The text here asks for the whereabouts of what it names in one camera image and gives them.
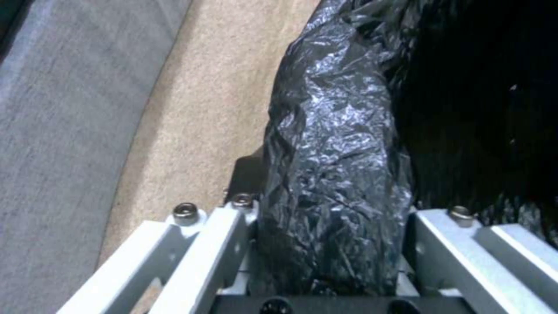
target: screw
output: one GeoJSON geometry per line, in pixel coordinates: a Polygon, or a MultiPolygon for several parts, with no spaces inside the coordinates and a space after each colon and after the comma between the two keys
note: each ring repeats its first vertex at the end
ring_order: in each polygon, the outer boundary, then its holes
{"type": "Polygon", "coordinates": [[[254,199],[250,194],[240,193],[233,196],[233,207],[235,209],[248,209],[254,206],[254,199]]]}
{"type": "Polygon", "coordinates": [[[462,228],[471,227],[475,219],[471,212],[463,206],[454,206],[448,214],[462,228]]]}
{"type": "Polygon", "coordinates": [[[198,207],[193,203],[181,203],[172,210],[177,225],[189,226],[198,221],[198,207]]]}

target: black plastic part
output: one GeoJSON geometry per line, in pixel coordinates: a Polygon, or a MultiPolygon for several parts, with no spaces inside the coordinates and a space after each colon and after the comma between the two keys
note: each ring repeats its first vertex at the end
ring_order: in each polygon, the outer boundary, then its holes
{"type": "Polygon", "coordinates": [[[258,199],[265,180],[266,171],[263,166],[261,150],[257,150],[250,156],[237,159],[224,203],[230,202],[233,196],[239,193],[252,194],[255,199],[258,199]]]}
{"type": "MultiPolygon", "coordinates": [[[[467,303],[458,297],[281,297],[288,304],[289,314],[470,314],[467,303]]],[[[217,296],[211,314],[259,314],[270,298],[244,296],[217,296]]]]}

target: beige carpet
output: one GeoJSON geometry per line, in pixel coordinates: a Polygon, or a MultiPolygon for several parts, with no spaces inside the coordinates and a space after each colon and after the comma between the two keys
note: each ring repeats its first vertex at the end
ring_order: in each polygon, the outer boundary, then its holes
{"type": "Polygon", "coordinates": [[[236,158],[263,138],[282,55],[319,0],[194,0],[143,114],[113,204],[101,265],[143,220],[211,210],[236,158]]]}

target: bolt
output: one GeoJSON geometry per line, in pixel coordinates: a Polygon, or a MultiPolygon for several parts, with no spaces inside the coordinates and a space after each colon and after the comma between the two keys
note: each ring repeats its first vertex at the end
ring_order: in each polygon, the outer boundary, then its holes
{"type": "Polygon", "coordinates": [[[175,223],[180,226],[190,226],[198,221],[198,207],[192,203],[178,204],[172,210],[175,223]]]}
{"type": "Polygon", "coordinates": [[[240,193],[233,196],[233,207],[235,209],[249,209],[254,206],[254,199],[250,194],[240,193]]]}
{"type": "Polygon", "coordinates": [[[451,219],[453,219],[458,226],[462,228],[471,227],[473,225],[473,220],[475,219],[474,215],[472,215],[471,212],[463,206],[454,206],[451,210],[449,210],[448,214],[451,219]]]}

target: black plastic bag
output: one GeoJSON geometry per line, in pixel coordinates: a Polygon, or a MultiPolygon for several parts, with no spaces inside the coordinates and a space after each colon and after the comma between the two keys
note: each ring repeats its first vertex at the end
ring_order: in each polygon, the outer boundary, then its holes
{"type": "Polygon", "coordinates": [[[393,294],[413,203],[558,245],[553,12],[323,0],[276,77],[252,291],[393,294]]]}
{"type": "Polygon", "coordinates": [[[323,1],[280,65],[258,220],[268,293],[395,291],[412,199],[384,74],[410,43],[406,6],[323,1]]]}
{"type": "Polygon", "coordinates": [[[554,1],[434,1],[395,116],[419,208],[462,205],[558,248],[554,1]]]}

